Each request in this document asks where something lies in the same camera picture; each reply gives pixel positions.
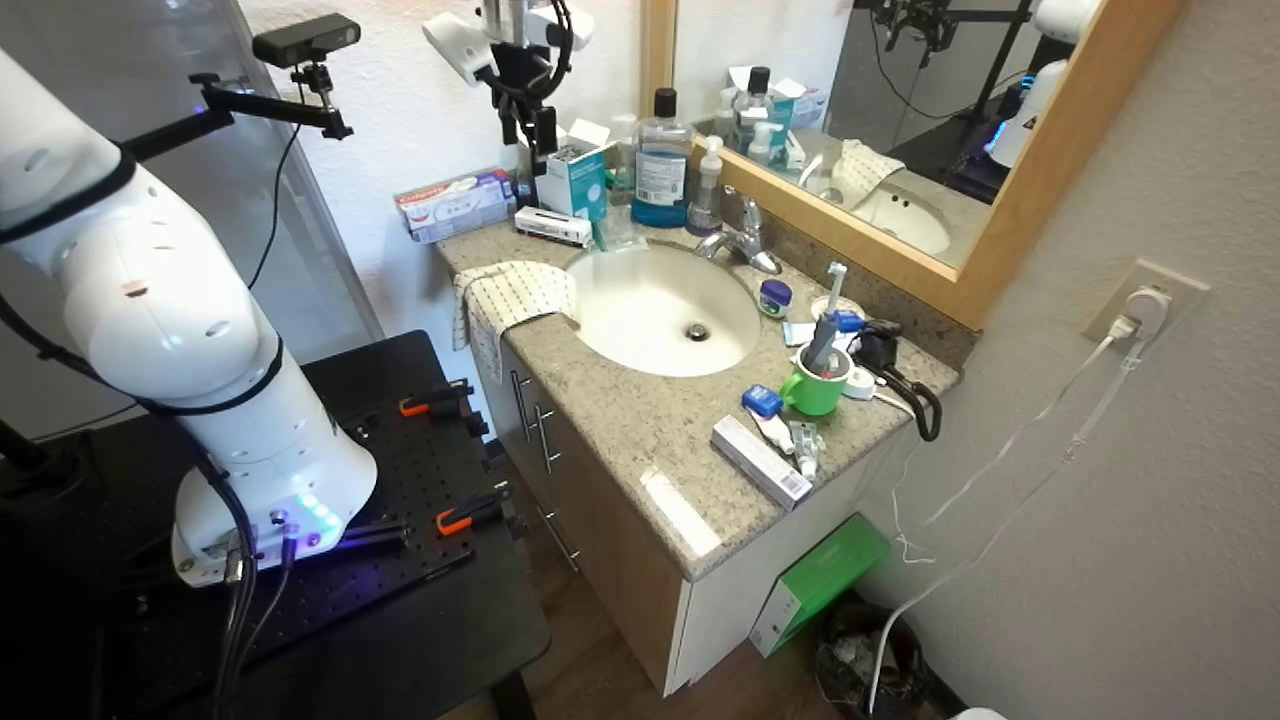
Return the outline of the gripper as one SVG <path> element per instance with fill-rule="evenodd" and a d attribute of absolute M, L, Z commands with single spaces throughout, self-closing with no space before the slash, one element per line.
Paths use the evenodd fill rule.
<path fill-rule="evenodd" d="M 535 85 L 540 78 L 549 78 L 554 65 L 550 49 L 531 45 L 518 47 L 512 44 L 493 44 L 490 46 L 495 77 L 508 87 L 524 88 Z M 504 146 L 516 146 L 524 132 L 524 118 L 520 102 L 499 100 L 497 104 Z M 539 106 L 531 110 L 529 120 L 530 170 L 534 178 L 547 173 L 547 159 L 559 149 L 556 109 Z"/>

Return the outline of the white and black box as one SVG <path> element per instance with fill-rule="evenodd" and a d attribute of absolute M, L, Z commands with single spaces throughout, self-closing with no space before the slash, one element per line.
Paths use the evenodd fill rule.
<path fill-rule="evenodd" d="M 594 241 L 590 220 L 568 217 L 541 208 L 521 208 L 513 215 L 517 232 L 576 249 L 588 249 Z"/>

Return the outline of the small clear bottle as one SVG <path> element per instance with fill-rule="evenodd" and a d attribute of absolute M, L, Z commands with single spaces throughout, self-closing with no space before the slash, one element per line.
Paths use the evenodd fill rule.
<path fill-rule="evenodd" d="M 621 114 L 611 119 L 611 206 L 628 206 L 636 188 L 636 128 L 635 114 Z"/>

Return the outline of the red and white toothpaste box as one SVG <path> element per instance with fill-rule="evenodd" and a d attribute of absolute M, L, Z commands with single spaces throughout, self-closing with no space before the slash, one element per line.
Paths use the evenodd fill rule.
<path fill-rule="evenodd" d="M 394 205 L 411 240 L 435 243 L 507 220 L 516 193 L 509 173 L 490 168 L 398 193 Z"/>

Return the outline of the blue mouthwash bottle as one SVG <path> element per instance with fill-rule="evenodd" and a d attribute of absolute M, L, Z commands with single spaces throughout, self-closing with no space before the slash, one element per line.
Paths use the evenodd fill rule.
<path fill-rule="evenodd" d="M 634 131 L 634 195 L 631 218 L 641 225 L 673 229 L 689 214 L 689 163 L 694 131 L 677 118 L 678 94 L 657 88 L 653 109 Z"/>

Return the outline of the white checked towel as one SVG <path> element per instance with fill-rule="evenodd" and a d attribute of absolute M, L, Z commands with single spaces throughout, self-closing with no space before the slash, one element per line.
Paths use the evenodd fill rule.
<path fill-rule="evenodd" d="M 453 350 L 471 348 L 476 366 L 498 380 L 500 338 L 512 327 L 561 314 L 576 322 L 577 283 L 545 263 L 504 261 L 454 275 Z"/>

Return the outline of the sink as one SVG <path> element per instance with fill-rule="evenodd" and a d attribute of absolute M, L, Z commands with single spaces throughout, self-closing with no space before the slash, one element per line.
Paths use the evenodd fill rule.
<path fill-rule="evenodd" d="M 566 268 L 576 336 L 636 372 L 691 378 L 741 363 L 762 336 L 746 286 L 691 251 L 649 243 L 589 252 Z"/>

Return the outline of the electric toothbrush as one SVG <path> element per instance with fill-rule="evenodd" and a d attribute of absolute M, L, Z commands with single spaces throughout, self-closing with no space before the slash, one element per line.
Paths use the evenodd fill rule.
<path fill-rule="evenodd" d="M 847 268 L 842 263 L 831 263 L 828 274 L 831 288 L 823 313 L 815 322 L 814 334 L 808 350 L 801 355 L 803 365 L 815 375 L 819 375 L 828 366 L 828 356 L 838 332 L 838 300 L 844 286 Z"/>

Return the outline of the green mug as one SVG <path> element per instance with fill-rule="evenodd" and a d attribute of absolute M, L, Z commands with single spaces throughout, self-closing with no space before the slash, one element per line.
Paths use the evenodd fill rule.
<path fill-rule="evenodd" d="M 783 406 L 805 416 L 827 416 L 838 406 L 844 397 L 854 361 L 847 351 L 832 347 L 827 364 L 819 372 L 812 372 L 803 355 L 809 350 L 804 345 L 794 355 L 794 372 L 777 389 Z"/>

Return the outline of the white tube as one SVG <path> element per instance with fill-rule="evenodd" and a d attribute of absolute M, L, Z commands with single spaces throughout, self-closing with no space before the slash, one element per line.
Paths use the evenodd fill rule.
<path fill-rule="evenodd" d="M 762 436 L 773 445 L 783 456 L 794 456 L 795 443 L 788 423 L 778 414 L 763 416 L 759 413 L 748 410 L 749 416 L 755 421 Z"/>

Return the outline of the crumpled tube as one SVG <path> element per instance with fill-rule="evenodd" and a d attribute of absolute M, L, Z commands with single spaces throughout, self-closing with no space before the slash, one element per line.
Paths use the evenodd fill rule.
<path fill-rule="evenodd" d="M 796 468 L 805 480 L 814 482 L 820 455 L 826 448 L 819 427 L 814 421 L 799 420 L 788 421 L 787 425 L 794 445 L 792 456 Z"/>

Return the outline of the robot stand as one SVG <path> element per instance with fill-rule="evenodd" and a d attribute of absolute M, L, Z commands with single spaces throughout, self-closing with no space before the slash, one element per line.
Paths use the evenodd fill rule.
<path fill-rule="evenodd" d="M 305 368 L 340 428 L 379 462 L 360 514 L 390 542 L 259 575 L 233 720 L 433 720 L 518 680 L 550 643 L 527 565 L 499 521 L 451 538 L 440 509 L 497 474 L 461 421 L 402 418 L 444 384 L 412 331 Z M 143 415 L 50 439 L 52 480 L 0 455 L 0 720 L 206 720 L 233 591 L 189 588 L 168 557 L 195 450 Z"/>

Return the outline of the black trash bin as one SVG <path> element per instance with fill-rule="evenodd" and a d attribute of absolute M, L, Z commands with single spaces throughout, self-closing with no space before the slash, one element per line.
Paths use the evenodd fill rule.
<path fill-rule="evenodd" d="M 914 720 L 934 689 L 934 673 L 916 633 L 904 620 L 876 659 L 891 611 L 856 594 L 827 610 L 815 652 L 820 693 L 845 720 Z"/>

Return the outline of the white plug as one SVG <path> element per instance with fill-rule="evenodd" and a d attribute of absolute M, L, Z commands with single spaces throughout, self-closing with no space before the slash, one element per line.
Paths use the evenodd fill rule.
<path fill-rule="evenodd" d="M 1143 284 L 1124 300 L 1110 323 L 1106 338 L 1149 341 L 1162 329 L 1171 306 L 1172 297 L 1169 293 Z"/>

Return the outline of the wall socket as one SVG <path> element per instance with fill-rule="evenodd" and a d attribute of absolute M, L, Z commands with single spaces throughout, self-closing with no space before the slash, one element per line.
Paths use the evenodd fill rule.
<path fill-rule="evenodd" d="M 1130 295 L 1143 288 L 1158 291 L 1169 297 L 1164 323 L 1155 333 L 1147 336 L 1151 345 L 1165 331 L 1174 328 L 1189 311 L 1197 309 L 1211 291 L 1211 286 L 1202 281 L 1139 258 L 1114 288 L 1103 296 L 1100 307 L 1088 316 L 1082 336 L 1097 343 L 1105 338 L 1115 316 L 1125 314 L 1135 319 L 1126 311 L 1126 301 Z"/>

